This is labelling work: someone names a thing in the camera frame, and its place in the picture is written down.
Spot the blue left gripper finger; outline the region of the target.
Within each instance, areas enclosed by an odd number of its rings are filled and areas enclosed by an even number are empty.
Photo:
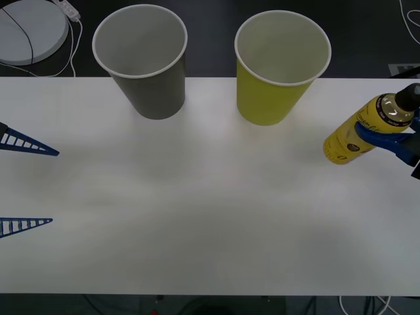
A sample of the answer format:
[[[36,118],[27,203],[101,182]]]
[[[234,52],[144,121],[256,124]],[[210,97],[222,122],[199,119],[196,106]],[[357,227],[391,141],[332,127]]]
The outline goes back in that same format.
[[[0,218],[0,238],[15,235],[51,223],[53,218]]]
[[[59,151],[1,123],[1,150],[58,156]]]

